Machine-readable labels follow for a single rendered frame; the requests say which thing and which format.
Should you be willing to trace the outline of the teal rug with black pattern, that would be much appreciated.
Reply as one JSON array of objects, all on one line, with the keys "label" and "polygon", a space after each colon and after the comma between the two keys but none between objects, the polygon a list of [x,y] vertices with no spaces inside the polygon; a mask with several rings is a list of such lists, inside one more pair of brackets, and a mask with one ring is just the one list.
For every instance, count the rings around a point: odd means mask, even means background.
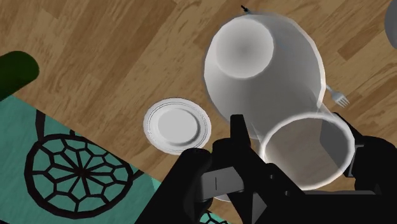
[{"label": "teal rug with black pattern", "polygon": [[134,224],[159,186],[24,101],[0,101],[0,224]]}]

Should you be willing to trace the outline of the white plate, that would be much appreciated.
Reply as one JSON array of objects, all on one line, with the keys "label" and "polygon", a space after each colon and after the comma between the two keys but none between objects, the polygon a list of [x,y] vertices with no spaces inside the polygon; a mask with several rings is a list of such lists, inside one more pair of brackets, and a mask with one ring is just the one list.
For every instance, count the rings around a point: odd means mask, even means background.
[{"label": "white plate", "polygon": [[198,104],[184,98],[167,98],[147,110],[143,130],[155,148],[180,155],[186,149],[205,146],[211,136],[211,121]]}]

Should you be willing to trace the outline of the silver fork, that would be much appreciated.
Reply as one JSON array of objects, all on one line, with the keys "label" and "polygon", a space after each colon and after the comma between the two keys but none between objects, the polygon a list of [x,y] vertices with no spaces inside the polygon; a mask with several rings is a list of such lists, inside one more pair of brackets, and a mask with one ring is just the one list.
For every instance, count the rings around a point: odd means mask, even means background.
[{"label": "silver fork", "polygon": [[350,104],[347,97],[343,93],[332,89],[329,85],[326,85],[326,89],[331,94],[331,98],[333,99],[333,101],[340,107],[345,108]]}]

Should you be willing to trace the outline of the dark green cylinder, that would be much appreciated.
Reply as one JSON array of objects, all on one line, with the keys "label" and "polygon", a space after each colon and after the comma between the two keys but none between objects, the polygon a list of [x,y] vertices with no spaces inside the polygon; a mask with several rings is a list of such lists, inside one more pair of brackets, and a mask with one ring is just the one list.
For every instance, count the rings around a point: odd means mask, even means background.
[{"label": "dark green cylinder", "polygon": [[12,51],[0,56],[0,101],[14,94],[39,75],[37,61],[28,53]]}]

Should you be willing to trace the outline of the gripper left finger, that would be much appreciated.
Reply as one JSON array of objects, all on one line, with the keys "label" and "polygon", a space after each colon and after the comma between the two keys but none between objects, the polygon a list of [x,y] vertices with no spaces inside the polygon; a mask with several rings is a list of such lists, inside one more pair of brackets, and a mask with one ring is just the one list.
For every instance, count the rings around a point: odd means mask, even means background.
[{"label": "gripper left finger", "polygon": [[260,224],[265,212],[274,214],[281,193],[279,174],[252,149],[242,115],[230,118],[230,137],[219,139],[212,151],[185,150],[135,224],[199,224],[215,196],[226,194],[243,224]]}]

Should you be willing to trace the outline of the grey round object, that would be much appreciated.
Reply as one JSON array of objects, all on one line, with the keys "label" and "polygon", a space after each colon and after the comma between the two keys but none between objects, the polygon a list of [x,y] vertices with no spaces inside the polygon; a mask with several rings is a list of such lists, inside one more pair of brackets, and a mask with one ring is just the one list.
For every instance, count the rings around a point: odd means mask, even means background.
[{"label": "grey round object", "polygon": [[392,0],[387,7],[384,29],[391,46],[397,49],[397,0]]}]

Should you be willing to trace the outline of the large white bowl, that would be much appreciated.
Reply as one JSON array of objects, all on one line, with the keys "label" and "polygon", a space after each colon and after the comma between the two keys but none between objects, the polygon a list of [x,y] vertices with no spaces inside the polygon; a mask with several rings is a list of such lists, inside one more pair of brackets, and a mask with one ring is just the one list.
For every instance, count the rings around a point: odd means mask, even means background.
[{"label": "large white bowl", "polygon": [[205,55],[204,83],[222,117],[242,114],[252,136],[316,111],[326,90],[314,40],[293,19],[271,12],[219,28]]}]

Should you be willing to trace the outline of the clear glass cup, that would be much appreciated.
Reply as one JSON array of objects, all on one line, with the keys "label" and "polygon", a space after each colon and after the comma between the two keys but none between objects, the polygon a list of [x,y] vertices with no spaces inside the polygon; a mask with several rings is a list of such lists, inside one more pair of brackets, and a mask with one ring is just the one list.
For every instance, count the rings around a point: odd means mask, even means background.
[{"label": "clear glass cup", "polygon": [[348,124],[324,104],[289,116],[263,134],[254,131],[260,158],[278,166],[302,190],[335,181],[354,158],[355,140]]}]

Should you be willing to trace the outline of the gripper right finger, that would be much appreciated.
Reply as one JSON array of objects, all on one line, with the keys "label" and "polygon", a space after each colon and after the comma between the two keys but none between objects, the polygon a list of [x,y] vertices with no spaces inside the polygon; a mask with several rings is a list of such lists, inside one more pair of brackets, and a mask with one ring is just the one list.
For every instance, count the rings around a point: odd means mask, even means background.
[{"label": "gripper right finger", "polygon": [[356,147],[344,176],[354,178],[356,190],[397,195],[397,148],[380,137],[365,136],[348,125]]}]

